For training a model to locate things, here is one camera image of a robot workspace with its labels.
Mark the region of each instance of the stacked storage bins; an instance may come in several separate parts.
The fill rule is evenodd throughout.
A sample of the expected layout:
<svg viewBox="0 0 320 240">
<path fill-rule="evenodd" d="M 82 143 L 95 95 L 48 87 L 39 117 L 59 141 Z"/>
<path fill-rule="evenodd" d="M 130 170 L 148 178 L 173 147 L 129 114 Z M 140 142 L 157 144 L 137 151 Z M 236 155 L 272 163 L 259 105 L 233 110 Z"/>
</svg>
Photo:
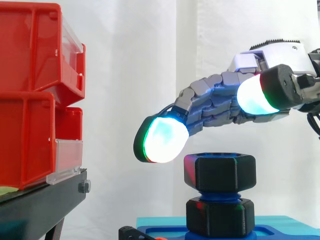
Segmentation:
<svg viewBox="0 0 320 240">
<path fill-rule="evenodd" d="M 59 5 L 0 2 L 0 188 L 80 173 L 85 53 Z"/>
</svg>

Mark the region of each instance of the black metal rack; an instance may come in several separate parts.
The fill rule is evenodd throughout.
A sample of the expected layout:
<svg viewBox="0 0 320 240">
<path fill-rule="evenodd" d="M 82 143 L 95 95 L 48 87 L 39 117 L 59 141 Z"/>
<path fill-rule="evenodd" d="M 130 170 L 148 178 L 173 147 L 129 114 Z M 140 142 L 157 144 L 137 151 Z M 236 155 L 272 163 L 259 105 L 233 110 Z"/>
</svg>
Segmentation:
<svg viewBox="0 0 320 240">
<path fill-rule="evenodd" d="M 1 240 L 58 240 L 65 216 L 89 192 L 87 170 L 55 185 L 0 196 Z"/>
</svg>

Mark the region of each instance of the white backdrop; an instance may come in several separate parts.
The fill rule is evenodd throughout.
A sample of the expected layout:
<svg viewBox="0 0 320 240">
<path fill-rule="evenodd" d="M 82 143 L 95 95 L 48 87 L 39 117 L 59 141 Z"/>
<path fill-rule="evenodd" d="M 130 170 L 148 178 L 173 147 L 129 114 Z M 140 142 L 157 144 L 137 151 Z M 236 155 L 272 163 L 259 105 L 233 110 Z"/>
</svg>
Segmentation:
<svg viewBox="0 0 320 240">
<path fill-rule="evenodd" d="M 320 47 L 316 0 L 56 0 L 86 44 L 83 167 L 92 189 L 64 222 L 62 240 L 116 240 L 136 217 L 183 216 L 197 191 L 183 157 L 239 152 L 257 160 L 257 185 L 242 193 L 257 215 L 288 215 L 320 227 L 320 142 L 305 114 L 266 124 L 205 129 L 167 164 L 134 157 L 146 116 L 192 81 L 225 71 L 232 57 L 267 39 Z"/>
</svg>

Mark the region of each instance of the wire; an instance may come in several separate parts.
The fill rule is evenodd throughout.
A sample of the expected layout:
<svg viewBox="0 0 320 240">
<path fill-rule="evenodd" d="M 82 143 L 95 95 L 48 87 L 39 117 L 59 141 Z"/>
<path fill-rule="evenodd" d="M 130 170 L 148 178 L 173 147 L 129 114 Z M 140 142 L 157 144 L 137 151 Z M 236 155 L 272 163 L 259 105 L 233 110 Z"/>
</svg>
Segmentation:
<svg viewBox="0 0 320 240">
<path fill-rule="evenodd" d="M 169 110 L 170 108 L 172 108 L 174 105 L 174 103 L 171 103 L 170 105 L 166 106 L 164 109 L 162 109 L 157 115 L 161 116 L 163 115 L 167 110 Z"/>
<path fill-rule="evenodd" d="M 315 116 L 318 118 L 318 120 L 320 120 L 320 115 L 318 113 L 308 113 L 306 115 L 306 119 L 308 120 L 308 123 L 310 124 L 312 129 L 316 132 L 316 134 L 320 136 L 320 127 L 315 120 Z"/>
</svg>

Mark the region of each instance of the led fingertip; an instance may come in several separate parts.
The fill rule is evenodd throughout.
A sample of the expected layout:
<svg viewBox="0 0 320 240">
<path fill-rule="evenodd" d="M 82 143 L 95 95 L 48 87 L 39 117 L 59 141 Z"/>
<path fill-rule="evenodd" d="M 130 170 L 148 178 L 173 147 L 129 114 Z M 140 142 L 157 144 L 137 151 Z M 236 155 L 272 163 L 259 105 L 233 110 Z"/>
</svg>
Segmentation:
<svg viewBox="0 0 320 240">
<path fill-rule="evenodd" d="M 279 112 L 270 105 L 265 97 L 260 83 L 260 74 L 244 81 L 238 88 L 237 101 L 246 113 L 266 115 Z"/>
<path fill-rule="evenodd" d="M 167 163 L 175 159 L 189 138 L 187 127 L 171 117 L 153 120 L 143 142 L 145 157 L 153 163 Z"/>
</svg>

